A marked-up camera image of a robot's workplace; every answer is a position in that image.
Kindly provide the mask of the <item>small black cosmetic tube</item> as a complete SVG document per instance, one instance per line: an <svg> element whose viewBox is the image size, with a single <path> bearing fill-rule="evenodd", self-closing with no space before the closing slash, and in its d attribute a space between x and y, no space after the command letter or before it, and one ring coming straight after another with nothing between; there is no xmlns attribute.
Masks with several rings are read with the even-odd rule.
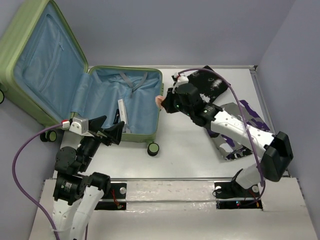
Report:
<svg viewBox="0 0 320 240"><path fill-rule="evenodd" d="M119 123L119 121L120 121L120 110L117 109L116 112L115 112L113 124L116 125L116 124Z"/></svg>

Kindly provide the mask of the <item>white rectangular tube box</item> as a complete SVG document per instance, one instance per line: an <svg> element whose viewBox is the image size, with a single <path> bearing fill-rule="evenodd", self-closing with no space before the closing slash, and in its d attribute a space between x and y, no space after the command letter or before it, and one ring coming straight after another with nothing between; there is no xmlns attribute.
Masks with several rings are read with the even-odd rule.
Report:
<svg viewBox="0 0 320 240"><path fill-rule="evenodd" d="M126 134L130 134L131 130L129 127L129 121L128 121L128 116L127 116L125 101L123 98L118 100L118 109L119 109L120 120L122 122L124 122L123 132L125 132Z"/></svg>

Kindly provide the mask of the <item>black white tie-dye shirt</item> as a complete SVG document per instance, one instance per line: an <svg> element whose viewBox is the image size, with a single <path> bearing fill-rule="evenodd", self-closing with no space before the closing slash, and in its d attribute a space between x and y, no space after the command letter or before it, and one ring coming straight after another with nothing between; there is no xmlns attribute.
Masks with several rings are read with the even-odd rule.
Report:
<svg viewBox="0 0 320 240"><path fill-rule="evenodd" d="M229 88L216 74L207 71L197 70L188 75L187 78L198 89L200 97L205 103L212 104Z"/></svg>

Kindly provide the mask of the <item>purple grey camouflage garment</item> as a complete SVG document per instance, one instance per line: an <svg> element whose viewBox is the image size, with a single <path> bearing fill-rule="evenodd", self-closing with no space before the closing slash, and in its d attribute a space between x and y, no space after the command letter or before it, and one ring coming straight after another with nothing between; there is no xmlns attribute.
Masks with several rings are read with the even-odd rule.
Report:
<svg viewBox="0 0 320 240"><path fill-rule="evenodd" d="M269 126L264 122L261 116L250 106L250 104L246 100L243 99L239 102L244 113L246 123L248 125L265 132L271 132ZM239 107L236 103L230 102L223 104L220 107L228 114L236 117L238 120L242 120ZM211 138L214 146L226 161L233 161L253 154L250 149L226 135L216 133L211 130L207 130L207 133Z"/></svg>

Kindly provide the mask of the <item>green hard-shell suitcase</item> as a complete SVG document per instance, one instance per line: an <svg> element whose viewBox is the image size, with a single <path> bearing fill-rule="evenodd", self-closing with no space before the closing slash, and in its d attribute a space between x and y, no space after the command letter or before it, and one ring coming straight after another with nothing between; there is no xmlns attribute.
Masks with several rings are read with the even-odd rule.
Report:
<svg viewBox="0 0 320 240"><path fill-rule="evenodd" d="M113 126L118 100L124 99L131 133L126 142L146 143L158 154L160 111L156 96L164 90L162 72L154 68L89 67L70 26L53 0L24 1L0 40L0 98L8 99L39 124L107 116Z"/></svg>

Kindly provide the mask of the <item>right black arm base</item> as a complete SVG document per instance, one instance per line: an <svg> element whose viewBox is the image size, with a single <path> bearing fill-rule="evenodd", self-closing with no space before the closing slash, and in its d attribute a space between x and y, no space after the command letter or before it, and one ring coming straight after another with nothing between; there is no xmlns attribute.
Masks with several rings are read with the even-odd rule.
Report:
<svg viewBox="0 0 320 240"><path fill-rule="evenodd" d="M263 209L257 184L244 189L232 182L218 181L214 183L212 195L216 199L218 210Z"/></svg>

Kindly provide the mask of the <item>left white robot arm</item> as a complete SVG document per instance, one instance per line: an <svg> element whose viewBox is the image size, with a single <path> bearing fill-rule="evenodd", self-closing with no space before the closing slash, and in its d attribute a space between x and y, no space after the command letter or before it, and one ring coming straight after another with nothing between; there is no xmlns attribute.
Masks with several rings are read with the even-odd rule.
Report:
<svg viewBox="0 0 320 240"><path fill-rule="evenodd" d="M81 240L98 202L111 191L109 175L94 172L83 175L101 144L119 145L124 121L103 128L107 117L73 117L61 127L81 137L76 148L62 147L55 157L57 177L53 191L53 232L61 240Z"/></svg>

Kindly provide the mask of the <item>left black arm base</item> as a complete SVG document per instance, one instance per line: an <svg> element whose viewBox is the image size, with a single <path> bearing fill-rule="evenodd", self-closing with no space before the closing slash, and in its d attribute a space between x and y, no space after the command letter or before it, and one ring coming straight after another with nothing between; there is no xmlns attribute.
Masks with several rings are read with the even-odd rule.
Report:
<svg viewBox="0 0 320 240"><path fill-rule="evenodd" d="M111 189L95 207L96 211L124 211L127 209L127 183L112 182Z"/></svg>

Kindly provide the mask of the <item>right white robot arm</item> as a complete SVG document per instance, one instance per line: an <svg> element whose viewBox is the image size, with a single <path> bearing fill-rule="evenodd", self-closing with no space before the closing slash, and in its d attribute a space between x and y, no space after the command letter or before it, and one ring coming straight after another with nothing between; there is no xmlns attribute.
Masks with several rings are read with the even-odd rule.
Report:
<svg viewBox="0 0 320 240"><path fill-rule="evenodd" d="M198 89L191 83L169 88L166 97L157 97L156 103L168 114L181 112L197 126L230 137L258 158L253 165L240 169L231 181L213 191L212 194L218 199L238 198L252 186L263 185L266 180L279 182L293 160L290 139L286 133L263 131L248 125L244 119L237 119L220 106L204 102Z"/></svg>

